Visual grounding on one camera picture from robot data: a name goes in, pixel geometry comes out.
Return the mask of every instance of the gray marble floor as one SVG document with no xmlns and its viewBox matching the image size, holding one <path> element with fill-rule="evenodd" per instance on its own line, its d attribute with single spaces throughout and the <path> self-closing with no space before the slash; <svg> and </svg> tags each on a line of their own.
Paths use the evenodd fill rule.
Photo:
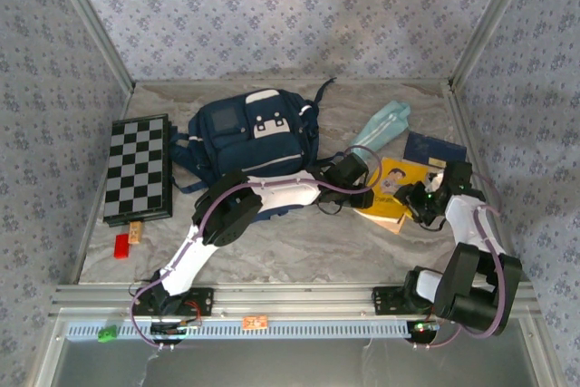
<svg viewBox="0 0 580 387">
<path fill-rule="evenodd" d="M 138 84 L 127 117 L 168 113 L 185 131 L 188 120 L 207 102 L 251 89 L 286 88 L 313 98 L 318 82 L 213 82 Z M 321 104 L 319 157 L 343 150 L 369 118 L 384 104 L 397 100 L 411 105 L 411 129 L 455 140 L 453 123 L 438 88 L 396 82 L 336 83 Z M 381 150 L 383 157 L 400 158 L 407 132 Z M 195 178 L 175 166 L 177 180 Z M 143 240 L 125 260 L 112 256 L 115 236 L 125 227 L 109 228 L 97 217 L 81 283 L 129 283 L 149 278 L 164 266 L 185 238 L 197 194 L 173 191 L 174 216 L 144 224 Z M 416 265 L 443 268 L 454 247 L 449 226 L 429 233 L 408 221 L 399 235 L 374 225 L 352 210 L 329 217 L 316 207 L 292 211 L 256 223 L 234 244 L 220 248 L 196 278 L 200 283 L 400 282 Z"/>
</svg>

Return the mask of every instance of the chessboard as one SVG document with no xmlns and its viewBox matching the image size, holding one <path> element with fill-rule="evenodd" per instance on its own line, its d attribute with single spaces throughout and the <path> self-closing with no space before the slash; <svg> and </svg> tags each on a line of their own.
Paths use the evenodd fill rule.
<svg viewBox="0 0 580 387">
<path fill-rule="evenodd" d="M 170 174 L 167 114 L 115 121 L 102 220 L 114 227 L 171 217 Z"/>
</svg>

